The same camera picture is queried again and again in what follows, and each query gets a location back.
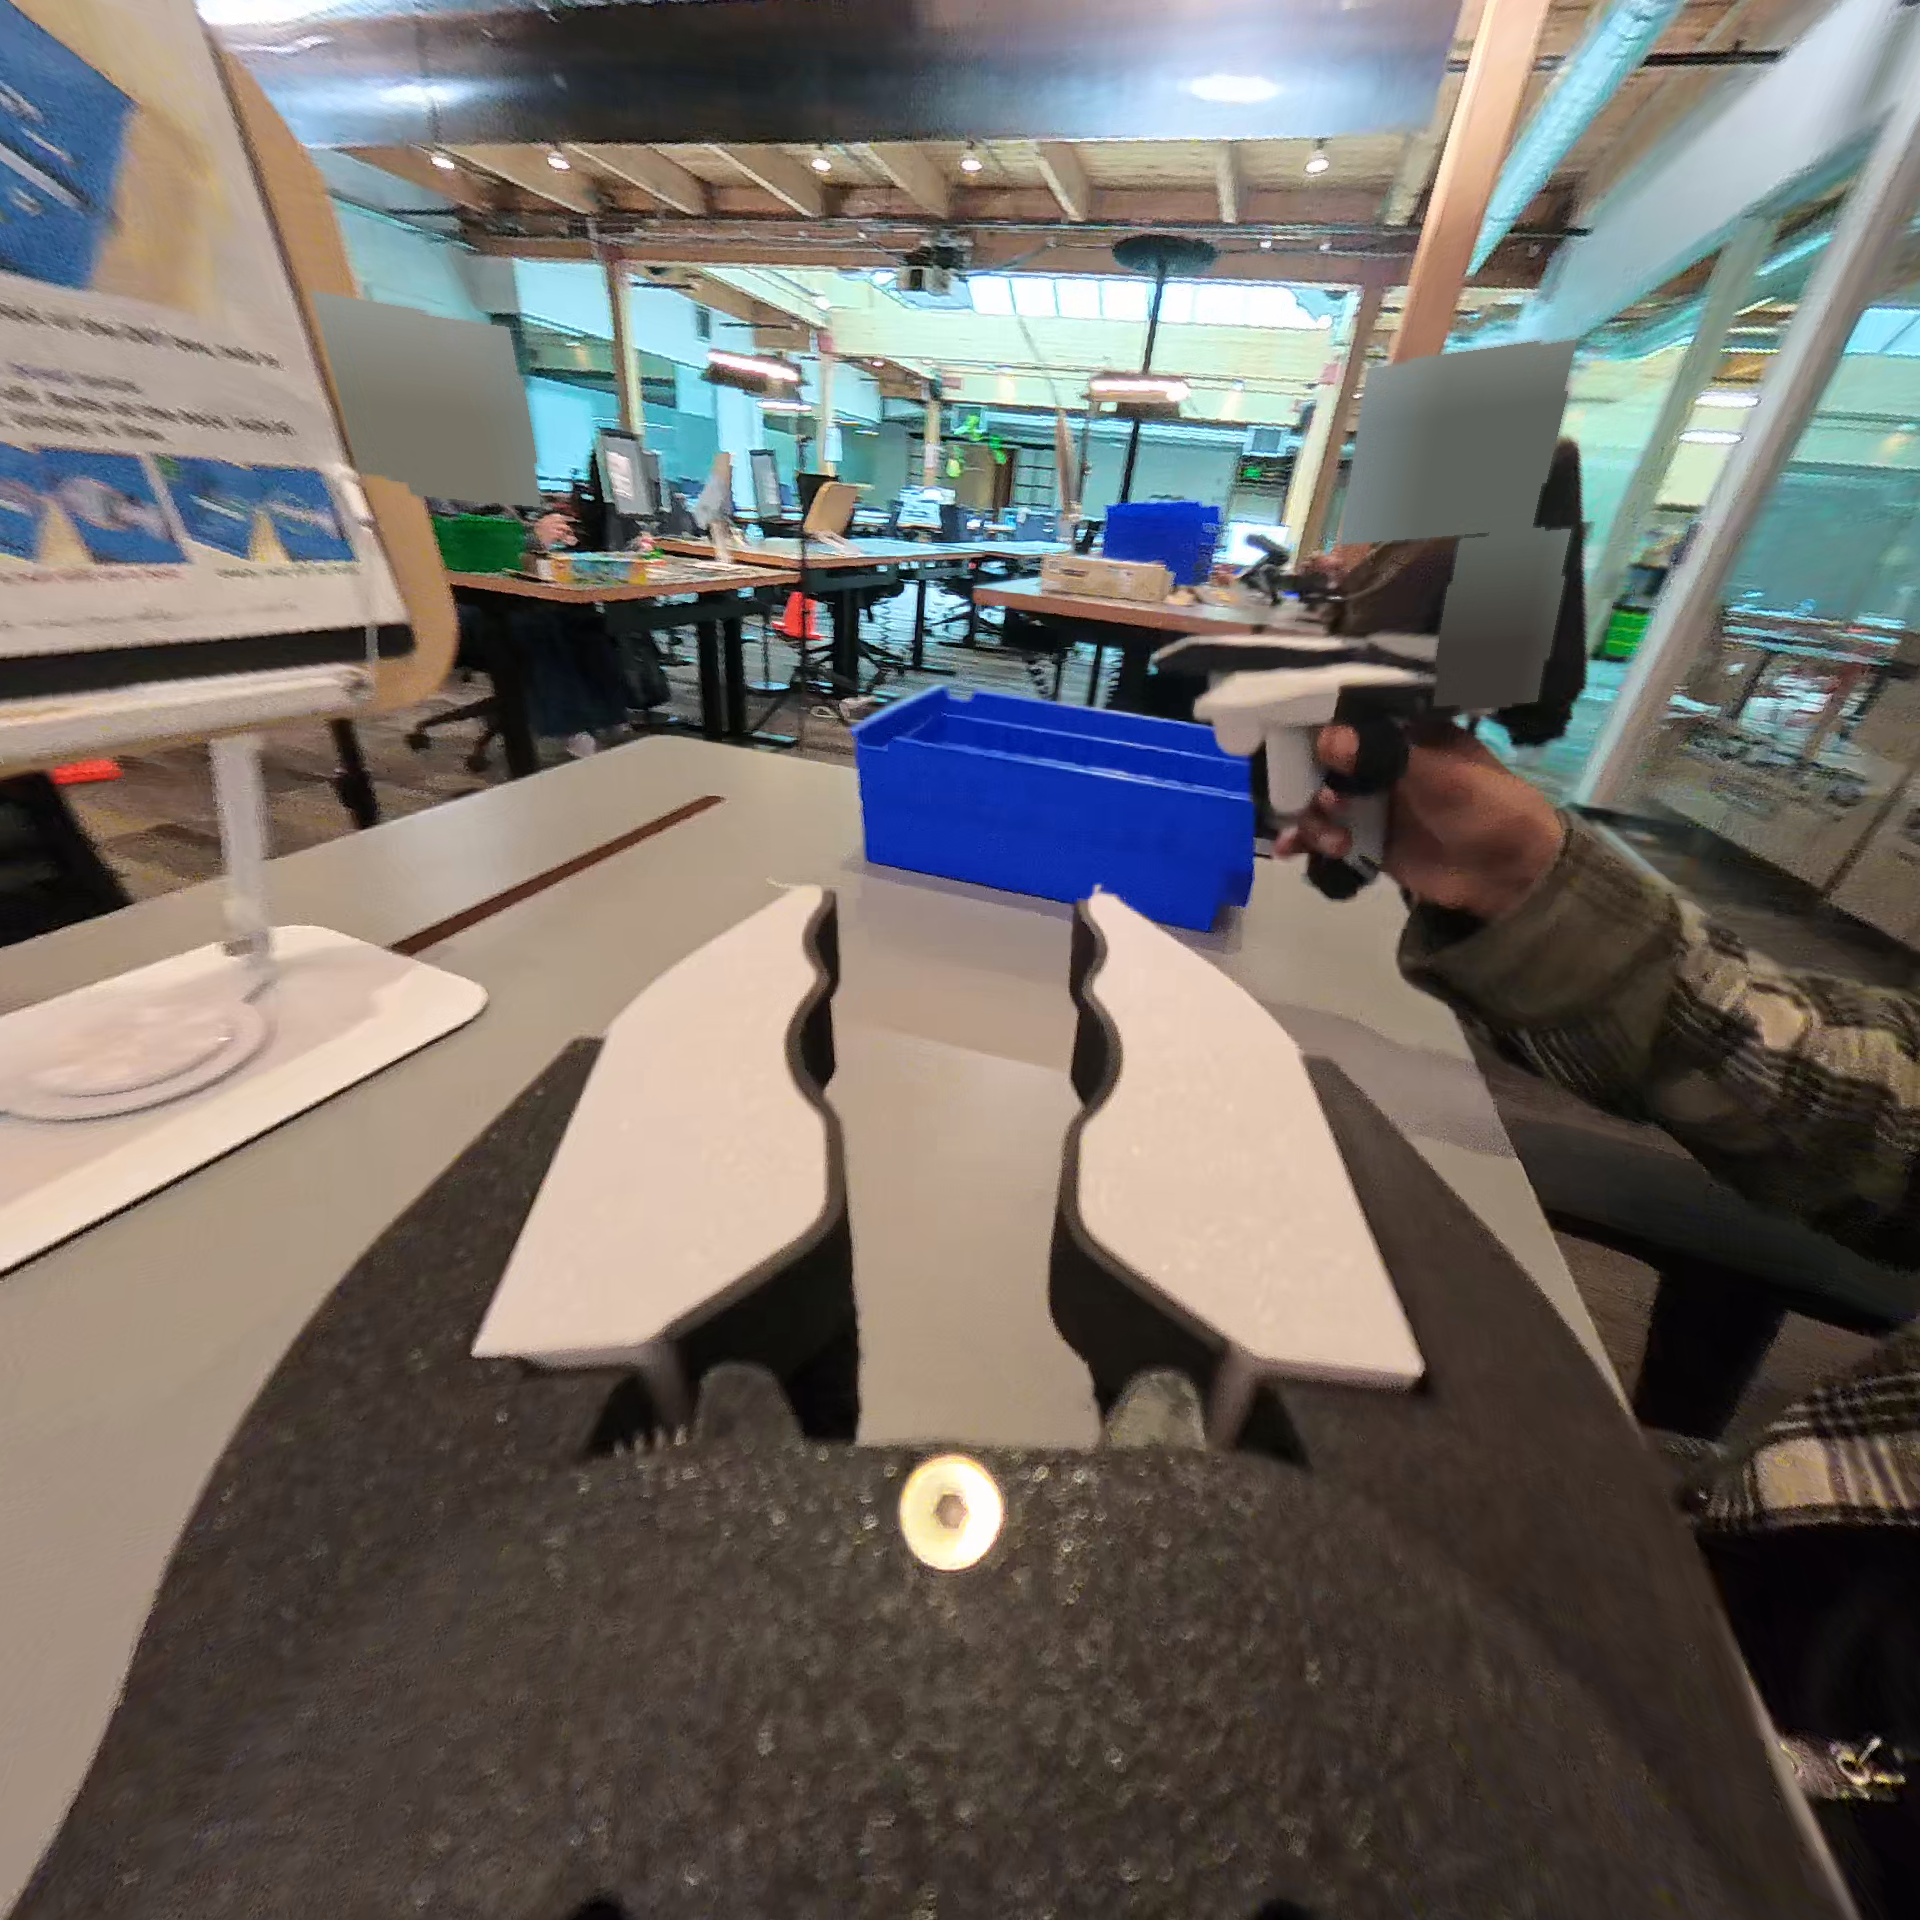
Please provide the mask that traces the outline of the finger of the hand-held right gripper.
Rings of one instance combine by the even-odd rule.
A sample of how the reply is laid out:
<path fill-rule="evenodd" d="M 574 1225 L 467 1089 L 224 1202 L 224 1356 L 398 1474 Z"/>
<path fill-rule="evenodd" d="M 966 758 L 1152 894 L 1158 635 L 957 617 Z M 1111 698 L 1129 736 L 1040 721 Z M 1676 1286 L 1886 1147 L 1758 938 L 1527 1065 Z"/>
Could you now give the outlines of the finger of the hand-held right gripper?
<path fill-rule="evenodd" d="M 1348 690 L 1429 692 L 1433 673 L 1411 663 L 1309 663 L 1239 670 L 1219 680 L 1195 702 L 1195 721 L 1215 746 L 1243 760 L 1273 736 L 1318 729 L 1332 723 L 1337 700 Z"/>
<path fill-rule="evenodd" d="M 1420 633 L 1324 635 L 1307 632 L 1203 632 L 1166 642 L 1155 670 L 1309 670 L 1389 665 L 1436 670 L 1438 639 Z"/>

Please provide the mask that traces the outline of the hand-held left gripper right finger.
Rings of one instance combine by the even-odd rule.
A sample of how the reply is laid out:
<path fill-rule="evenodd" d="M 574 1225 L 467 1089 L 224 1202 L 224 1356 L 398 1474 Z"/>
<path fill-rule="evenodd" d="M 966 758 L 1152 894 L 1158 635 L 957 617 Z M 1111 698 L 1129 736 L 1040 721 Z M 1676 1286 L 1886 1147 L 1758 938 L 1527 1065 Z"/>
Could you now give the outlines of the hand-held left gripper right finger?
<path fill-rule="evenodd" d="M 1285 1025 L 1115 894 L 1072 912 L 1073 1114 L 1049 1316 L 1111 1415 L 1180 1376 L 1204 1427 L 1283 1383 L 1411 1394 L 1425 1364 Z"/>

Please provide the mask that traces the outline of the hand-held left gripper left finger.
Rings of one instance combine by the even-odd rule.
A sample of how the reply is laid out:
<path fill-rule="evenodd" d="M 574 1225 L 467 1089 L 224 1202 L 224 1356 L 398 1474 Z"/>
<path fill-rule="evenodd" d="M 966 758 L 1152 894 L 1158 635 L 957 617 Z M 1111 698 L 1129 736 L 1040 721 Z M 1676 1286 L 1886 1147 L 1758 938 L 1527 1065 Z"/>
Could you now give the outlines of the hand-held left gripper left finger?
<path fill-rule="evenodd" d="M 607 1026 L 471 1339 L 636 1374 L 691 1411 L 720 1364 L 784 1385 L 856 1358 L 844 1129 L 827 1103 L 836 896 L 795 886 Z"/>

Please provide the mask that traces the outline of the blue plastic bin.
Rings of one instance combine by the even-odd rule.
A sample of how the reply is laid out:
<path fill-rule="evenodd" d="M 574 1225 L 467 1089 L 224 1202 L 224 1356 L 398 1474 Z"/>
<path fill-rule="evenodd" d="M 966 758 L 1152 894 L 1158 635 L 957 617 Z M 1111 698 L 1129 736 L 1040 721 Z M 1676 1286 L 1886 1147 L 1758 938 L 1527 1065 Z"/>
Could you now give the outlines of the blue plastic bin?
<path fill-rule="evenodd" d="M 849 736 L 873 864 L 1053 904 L 1105 892 L 1192 932 L 1249 900 L 1249 762 L 1206 728 L 928 688 Z"/>

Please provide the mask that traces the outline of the person's right forearm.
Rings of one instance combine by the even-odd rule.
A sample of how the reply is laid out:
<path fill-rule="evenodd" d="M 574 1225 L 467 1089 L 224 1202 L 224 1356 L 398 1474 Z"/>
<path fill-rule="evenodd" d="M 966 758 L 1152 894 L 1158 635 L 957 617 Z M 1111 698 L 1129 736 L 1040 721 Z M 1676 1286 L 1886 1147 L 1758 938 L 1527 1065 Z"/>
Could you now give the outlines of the person's right forearm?
<path fill-rule="evenodd" d="M 1403 979 L 1508 1064 L 1659 1128 L 1747 1202 L 1871 1265 L 1917 1260 L 1917 996 L 1792 969 L 1563 817 L 1496 919 L 1414 904 Z"/>

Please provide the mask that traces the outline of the person's right hand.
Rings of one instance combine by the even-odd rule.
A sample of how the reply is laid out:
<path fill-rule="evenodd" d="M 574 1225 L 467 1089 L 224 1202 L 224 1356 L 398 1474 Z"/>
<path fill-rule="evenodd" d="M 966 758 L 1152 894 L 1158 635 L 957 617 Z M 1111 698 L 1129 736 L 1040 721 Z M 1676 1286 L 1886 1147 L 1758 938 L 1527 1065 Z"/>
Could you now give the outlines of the person's right hand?
<path fill-rule="evenodd" d="M 1407 762 L 1387 793 L 1383 874 L 1407 896 L 1499 922 L 1552 872 L 1566 815 L 1449 721 L 1407 734 Z"/>

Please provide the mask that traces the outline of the tall blue storage crate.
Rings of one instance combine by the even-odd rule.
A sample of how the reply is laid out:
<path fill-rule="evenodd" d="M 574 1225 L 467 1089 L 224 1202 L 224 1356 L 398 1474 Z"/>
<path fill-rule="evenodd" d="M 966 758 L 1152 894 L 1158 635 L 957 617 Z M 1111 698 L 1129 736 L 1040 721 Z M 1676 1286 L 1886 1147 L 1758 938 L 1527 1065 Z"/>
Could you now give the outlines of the tall blue storage crate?
<path fill-rule="evenodd" d="M 1105 561 L 1158 564 L 1182 587 L 1206 585 L 1221 540 L 1221 507 L 1203 500 L 1120 500 L 1108 507 L 1100 551 Z"/>

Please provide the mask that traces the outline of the wooden top office desk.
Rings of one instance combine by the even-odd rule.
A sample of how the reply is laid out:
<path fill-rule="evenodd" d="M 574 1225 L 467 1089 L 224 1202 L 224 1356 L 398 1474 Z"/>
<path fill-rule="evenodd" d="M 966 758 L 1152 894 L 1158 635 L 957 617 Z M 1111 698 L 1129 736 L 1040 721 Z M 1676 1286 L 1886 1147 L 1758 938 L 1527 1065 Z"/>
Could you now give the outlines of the wooden top office desk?
<path fill-rule="evenodd" d="M 672 568 L 664 578 L 638 584 L 549 584 L 520 574 L 446 571 L 446 585 L 460 607 L 473 604 L 493 625 L 507 607 L 540 609 L 644 609 L 644 628 L 697 633 L 702 716 L 695 726 L 673 723 L 677 732 L 697 732 L 705 742 L 747 746 L 756 739 L 750 716 L 750 686 L 743 628 L 750 616 L 773 611 L 784 595 L 801 585 L 797 568 L 751 568 L 718 563 Z"/>
<path fill-rule="evenodd" d="M 1328 639 L 1316 617 L 1295 609 L 1139 604 L 1086 592 L 1051 592 L 1040 578 L 981 584 L 973 587 L 973 601 L 981 611 L 995 609 L 1019 616 L 1027 625 L 1049 633 L 1049 641 L 1041 642 L 1045 650 L 1087 644 L 1096 656 L 1115 656 L 1111 692 L 1100 692 L 1100 673 L 1094 673 L 1087 686 L 1087 704 L 1129 713 L 1144 710 L 1152 656 L 1180 639 L 1224 633 L 1276 633 L 1285 641 Z"/>

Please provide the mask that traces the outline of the instruction sheet on white stand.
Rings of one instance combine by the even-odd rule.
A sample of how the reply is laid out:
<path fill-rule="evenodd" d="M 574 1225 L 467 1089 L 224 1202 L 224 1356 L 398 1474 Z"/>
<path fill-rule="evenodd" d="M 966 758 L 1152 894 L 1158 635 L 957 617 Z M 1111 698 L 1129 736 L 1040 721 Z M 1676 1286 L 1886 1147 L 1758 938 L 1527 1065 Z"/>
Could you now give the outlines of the instruction sheet on white stand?
<path fill-rule="evenodd" d="M 317 292 L 349 278 L 327 191 L 275 107 L 219 51 L 261 191 L 347 446 Z M 4 776 L 208 743 L 224 850 L 224 931 L 121 977 L 4 1012 L 1 1270 L 14 1274 L 206 1164 L 355 1089 L 475 1019 L 481 988 L 376 956 L 345 932 L 276 927 L 263 736 L 288 723 L 376 713 L 391 690 L 453 662 L 456 616 L 424 505 L 347 454 L 412 622 L 413 651 L 279 670 L 195 673 L 4 700 Z"/>

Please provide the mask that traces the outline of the black pole patio heater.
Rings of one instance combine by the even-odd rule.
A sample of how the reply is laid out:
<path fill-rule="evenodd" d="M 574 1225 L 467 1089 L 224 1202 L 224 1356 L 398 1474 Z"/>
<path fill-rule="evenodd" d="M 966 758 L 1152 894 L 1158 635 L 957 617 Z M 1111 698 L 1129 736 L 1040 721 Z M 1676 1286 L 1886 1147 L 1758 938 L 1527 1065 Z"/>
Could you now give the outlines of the black pole patio heater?
<path fill-rule="evenodd" d="M 1206 272 L 1215 264 L 1215 248 L 1191 233 L 1136 231 L 1118 240 L 1111 256 L 1118 267 L 1147 281 L 1139 371 L 1093 376 L 1087 382 L 1087 399 L 1129 425 L 1118 483 L 1118 504 L 1129 505 L 1144 423 L 1175 419 L 1187 394 L 1180 380 L 1155 371 L 1166 288 L 1175 279 Z"/>

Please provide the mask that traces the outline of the person's plaid shirt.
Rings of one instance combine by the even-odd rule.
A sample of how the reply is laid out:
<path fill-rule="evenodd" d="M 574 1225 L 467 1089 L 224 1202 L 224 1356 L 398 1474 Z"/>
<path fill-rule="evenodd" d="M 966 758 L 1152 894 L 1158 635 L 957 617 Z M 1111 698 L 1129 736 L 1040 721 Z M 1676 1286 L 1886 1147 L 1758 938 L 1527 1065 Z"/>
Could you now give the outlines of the person's plaid shirt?
<path fill-rule="evenodd" d="M 1917 1326 L 1790 1404 L 1699 1489 L 1707 1536 L 1917 1529 Z"/>

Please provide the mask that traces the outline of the printed instruction sheet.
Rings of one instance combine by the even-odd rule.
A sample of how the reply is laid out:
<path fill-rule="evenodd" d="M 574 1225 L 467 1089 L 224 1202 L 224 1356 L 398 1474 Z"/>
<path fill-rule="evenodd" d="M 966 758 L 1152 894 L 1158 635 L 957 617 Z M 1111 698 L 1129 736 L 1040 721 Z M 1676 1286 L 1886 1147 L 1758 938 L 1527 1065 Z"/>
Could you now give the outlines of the printed instruction sheet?
<path fill-rule="evenodd" d="M 1 4 L 4 700 L 416 648 L 195 4 Z"/>

